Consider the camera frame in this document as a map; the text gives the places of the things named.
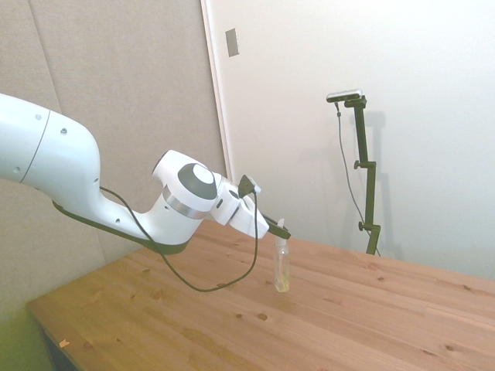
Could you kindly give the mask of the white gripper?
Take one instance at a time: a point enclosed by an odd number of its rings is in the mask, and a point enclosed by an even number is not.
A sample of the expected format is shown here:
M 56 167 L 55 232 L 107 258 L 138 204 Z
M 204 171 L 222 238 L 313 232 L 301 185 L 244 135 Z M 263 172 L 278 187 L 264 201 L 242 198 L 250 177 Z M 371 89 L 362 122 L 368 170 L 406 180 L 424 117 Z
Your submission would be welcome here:
M 279 226 L 276 220 L 259 211 L 255 212 L 254 201 L 248 196 L 241 198 L 237 187 L 228 180 L 221 181 L 210 215 L 220 225 L 229 224 L 250 237 L 262 238 L 267 232 L 282 239 L 291 237 L 290 232 L 284 226 Z

